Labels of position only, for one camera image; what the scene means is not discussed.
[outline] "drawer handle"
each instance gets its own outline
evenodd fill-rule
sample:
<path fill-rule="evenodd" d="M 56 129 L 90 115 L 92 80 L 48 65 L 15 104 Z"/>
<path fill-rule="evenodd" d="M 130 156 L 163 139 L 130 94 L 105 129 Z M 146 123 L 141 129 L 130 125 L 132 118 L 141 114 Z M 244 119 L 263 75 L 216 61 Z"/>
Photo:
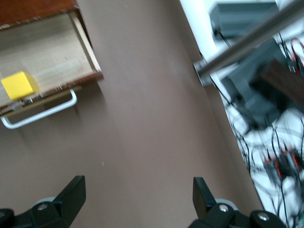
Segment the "drawer handle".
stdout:
<path fill-rule="evenodd" d="M 57 106 L 55 106 L 53 108 L 50 108 L 50 109 L 47 109 L 47 110 L 45 110 L 45 111 L 43 111 L 41 113 L 38 113 L 38 114 L 33 115 L 33 116 L 30 116 L 30 117 L 28 117 L 28 118 L 26 118 L 24 120 L 21 120 L 19 122 L 16 122 L 16 123 L 11 123 L 9 121 L 9 119 L 4 116 L 4 117 L 1 117 L 2 123 L 4 124 L 4 126 L 6 126 L 9 129 L 16 129 L 16 128 L 22 127 L 24 125 L 27 125 L 29 123 L 32 123 L 32 122 L 34 122 L 36 120 L 40 120 L 40 119 L 42 119 L 44 117 L 52 115 L 54 113 L 60 112 L 60 111 L 62 111 L 64 109 L 67 109 L 69 107 L 72 107 L 73 105 L 75 105 L 77 103 L 77 96 L 76 96 L 76 94 L 75 94 L 75 92 L 74 92 L 73 89 L 70 89 L 70 92 L 71 92 L 71 95 L 72 95 L 72 99 L 69 100 L 69 101 L 67 101 L 67 102 L 64 102 L 64 103 L 62 103 L 60 105 L 57 105 Z"/>

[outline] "metal pole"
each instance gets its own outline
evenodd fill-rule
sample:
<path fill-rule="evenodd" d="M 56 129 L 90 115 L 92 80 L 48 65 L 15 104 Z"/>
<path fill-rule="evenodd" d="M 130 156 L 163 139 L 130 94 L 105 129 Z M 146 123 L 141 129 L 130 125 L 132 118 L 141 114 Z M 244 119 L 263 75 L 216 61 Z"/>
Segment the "metal pole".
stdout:
<path fill-rule="evenodd" d="M 231 48 L 208 64 L 203 60 L 193 64 L 203 86 L 210 84 L 209 74 L 238 61 L 257 44 L 265 41 L 275 33 L 304 16 L 304 0 L 294 0 L 287 7 L 271 17 L 268 21 L 241 38 Z"/>

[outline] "black electronic device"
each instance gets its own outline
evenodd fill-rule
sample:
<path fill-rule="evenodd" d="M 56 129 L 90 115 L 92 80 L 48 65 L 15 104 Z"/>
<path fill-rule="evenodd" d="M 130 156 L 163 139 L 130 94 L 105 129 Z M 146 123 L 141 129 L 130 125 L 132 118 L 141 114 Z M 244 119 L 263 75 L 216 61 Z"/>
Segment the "black electronic device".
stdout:
<path fill-rule="evenodd" d="M 235 38 L 248 33 L 278 12 L 275 2 L 217 3 L 210 16 L 216 39 Z"/>
<path fill-rule="evenodd" d="M 189 228 L 286 228 L 280 218 L 270 212 L 254 210 L 247 217 L 227 204 L 216 203 L 201 177 L 193 180 L 193 204 L 199 219 Z"/>
<path fill-rule="evenodd" d="M 288 106 L 289 99 L 279 91 L 268 90 L 272 99 L 267 99 L 251 86 L 258 69 L 274 59 L 287 65 L 279 45 L 271 38 L 256 47 L 239 62 L 238 68 L 221 80 L 249 130 L 267 128 Z"/>
<path fill-rule="evenodd" d="M 298 178 L 304 167 L 304 162 L 299 152 L 293 148 L 281 151 L 280 159 L 288 171 L 288 175 Z"/>
<path fill-rule="evenodd" d="M 0 209 L 0 228 L 68 228 L 86 200 L 84 176 L 76 176 L 52 202 L 41 202 L 15 216 Z"/>
<path fill-rule="evenodd" d="M 267 100 L 281 108 L 296 108 L 304 113 L 304 78 L 291 71 L 291 65 L 276 59 L 262 65 L 250 82 L 250 86 Z"/>

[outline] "drawer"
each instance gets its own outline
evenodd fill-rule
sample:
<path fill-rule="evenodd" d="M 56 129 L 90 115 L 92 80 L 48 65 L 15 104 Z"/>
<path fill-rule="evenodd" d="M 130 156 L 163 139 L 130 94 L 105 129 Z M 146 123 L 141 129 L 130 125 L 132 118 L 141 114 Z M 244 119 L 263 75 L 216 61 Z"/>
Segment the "drawer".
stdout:
<path fill-rule="evenodd" d="M 24 71 L 40 88 L 17 101 L 21 106 L 103 77 L 75 11 L 2 29 L 0 43 L 0 78 Z M 0 85 L 0 115 L 13 111 L 15 103 Z"/>

